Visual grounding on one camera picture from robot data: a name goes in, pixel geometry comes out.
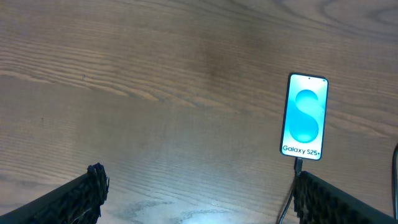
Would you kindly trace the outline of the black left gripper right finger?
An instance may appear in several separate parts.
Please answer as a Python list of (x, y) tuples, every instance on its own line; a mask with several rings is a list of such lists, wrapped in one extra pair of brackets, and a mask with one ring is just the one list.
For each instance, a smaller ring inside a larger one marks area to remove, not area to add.
[(393, 217), (306, 171), (296, 178), (293, 196), (300, 224), (397, 224)]

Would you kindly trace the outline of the blue Galaxy smartphone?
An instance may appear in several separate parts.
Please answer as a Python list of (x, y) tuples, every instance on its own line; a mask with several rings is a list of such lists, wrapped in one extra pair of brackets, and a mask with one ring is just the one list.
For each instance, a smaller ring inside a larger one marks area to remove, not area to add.
[(279, 151), (319, 161), (323, 154), (329, 81), (322, 76), (289, 74)]

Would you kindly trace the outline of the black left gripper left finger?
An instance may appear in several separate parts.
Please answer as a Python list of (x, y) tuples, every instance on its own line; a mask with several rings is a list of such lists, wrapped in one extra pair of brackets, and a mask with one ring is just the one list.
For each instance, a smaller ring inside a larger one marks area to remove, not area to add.
[(1, 215), (1, 224), (96, 223), (108, 192), (104, 166), (90, 165), (80, 177)]

